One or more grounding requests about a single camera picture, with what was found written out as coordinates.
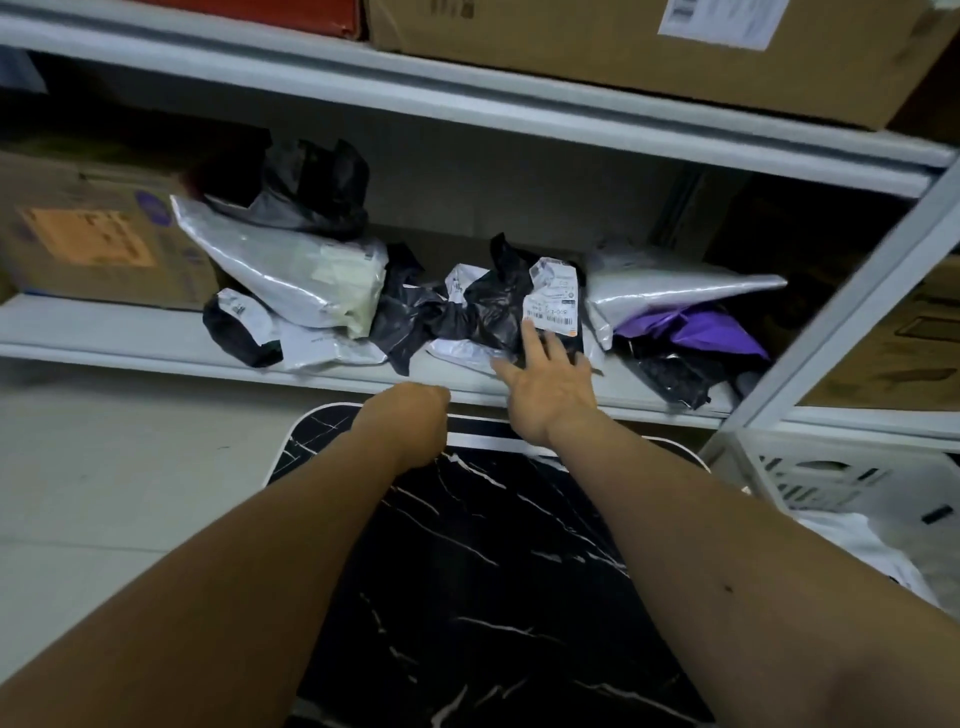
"shelf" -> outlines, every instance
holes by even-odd
[[[960,452],[960,412],[794,407],[775,430]]]
[[[660,157],[921,197],[956,151],[871,133],[373,50],[125,0],[0,0],[0,43]]]
[[[28,295],[0,306],[0,356],[366,394],[404,380],[389,364],[331,366],[313,376],[251,369],[213,343],[199,313]],[[411,362],[410,378],[448,387],[456,402],[506,406],[507,390],[497,379],[423,351]],[[614,356],[593,386],[597,401],[618,420],[716,428],[733,408],[732,391],[719,385],[710,404],[673,414]]]

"hand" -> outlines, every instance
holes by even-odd
[[[505,359],[491,364],[496,375],[510,387],[510,424],[531,445],[553,448],[550,427],[578,412],[593,412],[597,400],[590,382],[590,365],[577,353],[576,365],[570,364],[564,345],[547,331],[546,351],[529,319],[520,327],[527,368],[518,369]]]
[[[368,399],[350,433],[396,457],[396,474],[432,462],[446,447],[450,390],[405,381]]]

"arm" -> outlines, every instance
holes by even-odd
[[[960,725],[960,626],[766,504],[596,407],[524,322],[497,362],[516,431],[603,514],[651,617],[721,725]]]
[[[0,724],[281,725],[354,541],[394,478],[444,448],[448,402],[418,384],[368,400],[0,687]]]

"left hand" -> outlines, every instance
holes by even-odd
[[[396,458],[397,474],[421,468],[446,447],[450,390],[405,381],[368,399],[350,433]]]

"orange label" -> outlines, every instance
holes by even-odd
[[[156,266],[147,244],[123,212],[34,208],[20,214],[57,260],[73,265]]]

